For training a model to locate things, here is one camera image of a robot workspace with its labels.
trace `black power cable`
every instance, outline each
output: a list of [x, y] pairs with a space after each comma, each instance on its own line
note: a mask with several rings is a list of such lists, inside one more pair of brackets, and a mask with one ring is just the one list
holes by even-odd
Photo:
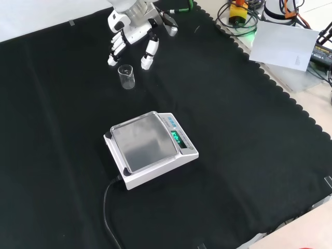
[[[297, 6], [295, 0], [293, 0], [293, 6], [294, 6], [295, 16], [290, 17], [290, 18], [283, 17], [284, 20], [292, 20], [292, 21], [295, 22], [295, 24], [297, 23], [297, 24], [299, 24], [300, 26], [302, 26], [305, 29], [310, 29], [309, 25], [306, 23], [306, 21], [299, 14], [299, 8], [301, 6], [303, 6], [303, 4], [305, 4], [305, 2], [306, 1], [303, 0], [302, 3]], [[286, 14], [286, 12], [284, 11], [285, 10], [285, 2], [284, 2], [284, 0], [279, 0], [279, 9], [280, 9], [280, 12], [282, 14]]]
[[259, 9], [265, 3], [265, 0], [248, 0], [246, 2], [248, 4], [248, 9]]
[[332, 22], [324, 29], [323, 31], [320, 32], [320, 36], [317, 39], [317, 43], [320, 45], [325, 44], [327, 41], [331, 42], [330, 38], [332, 37]]
[[[234, 37], [240, 37], [240, 36], [245, 36], [245, 35], [248, 35], [248, 34], [251, 34], [251, 33], [254, 33], [256, 32], [257, 30], [257, 23], [258, 23], [258, 20], [260, 20], [260, 17], [258, 16], [258, 13], [256, 13], [256, 5], [254, 4], [254, 2], [258, 2], [258, 1], [252, 1], [252, 5], [251, 7], [253, 8], [252, 10], [249, 9], [249, 5], [248, 5], [248, 8], [244, 7], [244, 6], [241, 6], [241, 5], [237, 5], [236, 3], [234, 2], [231, 2], [231, 1], [228, 1], [227, 3], [225, 3], [224, 5], [221, 6], [221, 8], [219, 9], [218, 11], [218, 14], [217, 14], [217, 19], [215, 21], [215, 25], [217, 26], [218, 23], [217, 21], [219, 21], [222, 26], [225, 26], [225, 27], [229, 27], [231, 29], [252, 29], [248, 32], [244, 32], [244, 33], [241, 33], [241, 34], [227, 34], [229, 36], [234, 36]], [[222, 14], [231, 6], [231, 5], [235, 5], [239, 8], [242, 8], [242, 9], [245, 9], [248, 14], [250, 15], [250, 18], [246, 21], [246, 23], [244, 24], [236, 24], [236, 25], [233, 25], [233, 26], [230, 26], [230, 25], [227, 25], [225, 23], [223, 23], [223, 21], [220, 19], [220, 17], [222, 16]], [[251, 20], [254, 20], [255, 23], [250, 25], [250, 26], [246, 26]]]
[[107, 218], [106, 218], [106, 200], [107, 200], [107, 192], [108, 192], [108, 189], [110, 187], [113, 186], [114, 183], [118, 182], [122, 180], [122, 177], [121, 175], [118, 175], [115, 179], [111, 180], [111, 182], [109, 183], [109, 185], [107, 186], [106, 190], [105, 190], [105, 194], [104, 194], [104, 204], [103, 204], [103, 218], [104, 218], [104, 225], [105, 225], [105, 228], [107, 230], [107, 233], [109, 235], [109, 237], [112, 239], [113, 243], [115, 244], [116, 248], [117, 249], [122, 249], [118, 240], [116, 239], [115, 235], [113, 234], [112, 230], [110, 229], [108, 223], [107, 223]]
[[327, 79], [326, 79], [323, 75], [321, 75], [320, 72], [318, 72], [318, 71], [317, 71], [317, 70], [311, 65], [310, 62], [309, 62], [308, 67], [311, 68], [311, 69], [316, 73], [316, 75], [314, 75], [311, 71], [307, 70], [310, 74], [312, 74], [313, 76], [316, 76], [316, 77], [319, 78], [319, 79], [324, 80], [325, 82], [327, 82], [327, 83], [332, 87], [332, 82], [331, 82], [331, 78], [330, 78], [330, 76], [327, 77]]
[[[275, 23], [275, 24], [281, 24], [281, 23], [279, 23], [279, 22], [272, 22], [272, 21], [270, 21], [270, 20], [267, 20], [267, 19], [265, 18], [264, 12], [265, 12], [265, 11], [263, 11], [262, 14], [261, 14], [261, 20], [262, 20], [262, 21], [265, 21], [265, 22], [271, 22], [271, 23]], [[295, 26], [296, 23], [297, 23], [296, 20], [294, 20], [294, 19], [290, 19], [288, 22], [284, 22], [284, 23], [282, 23], [281, 25]]]

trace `digital scale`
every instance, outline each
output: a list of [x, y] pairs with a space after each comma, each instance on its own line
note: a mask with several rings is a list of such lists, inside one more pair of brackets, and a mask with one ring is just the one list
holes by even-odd
[[133, 118], [113, 126], [104, 139], [128, 190], [198, 158], [171, 113]]

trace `green cable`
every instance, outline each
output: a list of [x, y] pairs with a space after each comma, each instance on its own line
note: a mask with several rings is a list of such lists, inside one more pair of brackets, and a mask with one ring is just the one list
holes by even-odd
[[193, 2], [192, 2], [192, 0], [189, 0], [189, 8], [186, 8], [186, 9], [179, 9], [178, 11], [179, 12], [188, 12], [188, 11], [190, 11], [190, 10], [192, 10], [193, 9]]
[[193, 9], [193, 0], [187, 0], [188, 1], [188, 7], [186, 9], [170, 9], [167, 10], [166, 13], [178, 13], [178, 12], [189, 12]]

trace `black tablecloth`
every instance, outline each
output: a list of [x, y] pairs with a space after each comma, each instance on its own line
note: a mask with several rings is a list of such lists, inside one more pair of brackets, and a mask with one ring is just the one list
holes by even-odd
[[[176, 0], [161, 8], [181, 7]], [[129, 47], [136, 87], [107, 65], [111, 9], [0, 44], [0, 248], [112, 248], [103, 192], [117, 169], [102, 136], [172, 112], [199, 159], [134, 190], [114, 185], [109, 223], [126, 249], [236, 248], [329, 194], [330, 137], [199, 7]]]

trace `white robotic hand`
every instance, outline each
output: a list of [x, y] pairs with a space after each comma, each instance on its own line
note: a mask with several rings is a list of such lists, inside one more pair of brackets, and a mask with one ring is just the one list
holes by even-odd
[[148, 70], [158, 50], [159, 39], [152, 29], [164, 25], [169, 35], [177, 32], [177, 24], [166, 13], [157, 10], [152, 2], [157, 0], [109, 0], [114, 11], [108, 17], [108, 25], [116, 35], [111, 40], [111, 50], [108, 59], [110, 66], [115, 66], [126, 46], [132, 45], [149, 35], [146, 54], [141, 59], [141, 66]]

